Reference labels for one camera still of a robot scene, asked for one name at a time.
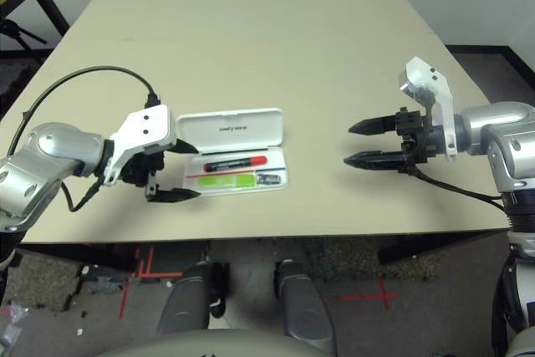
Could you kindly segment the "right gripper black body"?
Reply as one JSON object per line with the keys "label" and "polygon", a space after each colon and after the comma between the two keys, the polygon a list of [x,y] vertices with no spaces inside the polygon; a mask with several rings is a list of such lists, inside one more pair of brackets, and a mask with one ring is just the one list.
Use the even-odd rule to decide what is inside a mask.
{"label": "right gripper black body", "polygon": [[405,155],[405,165],[399,173],[416,173],[416,166],[427,163],[437,155],[436,147],[429,144],[432,129],[431,107],[425,107],[425,115],[420,111],[400,108],[395,114],[395,131],[402,138],[401,152]]}

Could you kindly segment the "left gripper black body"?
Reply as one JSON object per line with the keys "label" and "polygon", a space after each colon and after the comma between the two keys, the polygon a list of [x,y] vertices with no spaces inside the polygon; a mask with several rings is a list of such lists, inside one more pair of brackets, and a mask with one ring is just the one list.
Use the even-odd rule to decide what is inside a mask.
{"label": "left gripper black body", "polygon": [[156,172],[164,169],[164,152],[151,155],[139,153],[134,155],[122,168],[120,179],[136,187],[145,189],[145,197],[150,202],[160,202],[161,194],[156,183]]}

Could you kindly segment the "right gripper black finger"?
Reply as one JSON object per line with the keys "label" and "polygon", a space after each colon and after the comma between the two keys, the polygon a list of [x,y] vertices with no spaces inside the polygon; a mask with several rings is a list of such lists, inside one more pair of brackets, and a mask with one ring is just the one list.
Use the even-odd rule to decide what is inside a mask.
{"label": "right gripper black finger", "polygon": [[405,155],[400,151],[362,151],[344,158],[344,163],[354,168],[370,171],[398,171],[405,165]]}
{"label": "right gripper black finger", "polygon": [[349,133],[358,135],[382,135],[389,131],[395,131],[394,115],[361,120],[349,128]]}

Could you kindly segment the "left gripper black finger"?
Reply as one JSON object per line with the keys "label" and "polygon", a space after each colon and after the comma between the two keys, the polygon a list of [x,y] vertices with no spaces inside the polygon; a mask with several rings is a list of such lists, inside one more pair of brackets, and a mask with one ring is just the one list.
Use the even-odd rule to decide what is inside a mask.
{"label": "left gripper black finger", "polygon": [[176,140],[176,143],[171,148],[171,151],[177,154],[198,154],[199,153],[198,149],[195,146],[180,139]]}
{"label": "left gripper black finger", "polygon": [[155,189],[148,195],[148,202],[175,203],[197,198],[201,195],[198,191],[184,188],[172,188],[170,190]]}

